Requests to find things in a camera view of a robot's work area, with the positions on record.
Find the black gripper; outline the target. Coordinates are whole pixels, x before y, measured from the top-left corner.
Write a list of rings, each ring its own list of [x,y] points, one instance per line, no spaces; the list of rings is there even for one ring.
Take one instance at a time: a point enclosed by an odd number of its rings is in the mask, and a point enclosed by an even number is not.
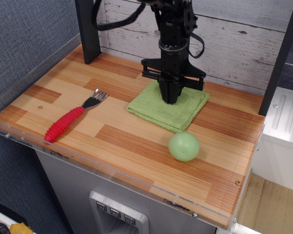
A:
[[[160,58],[145,58],[143,76],[159,79],[159,89],[162,99],[167,104],[175,104],[184,87],[203,90],[206,73],[194,67],[189,61],[189,41],[182,41],[180,45],[169,45],[159,41]]]

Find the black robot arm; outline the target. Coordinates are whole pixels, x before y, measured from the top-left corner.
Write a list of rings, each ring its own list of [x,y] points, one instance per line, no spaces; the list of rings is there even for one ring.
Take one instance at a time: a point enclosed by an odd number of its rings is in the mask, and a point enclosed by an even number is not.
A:
[[[175,104],[182,89],[203,90],[206,73],[189,61],[190,38],[204,41],[193,30],[198,17],[190,0],[147,0],[160,32],[160,58],[143,59],[143,76],[158,81],[164,102]]]

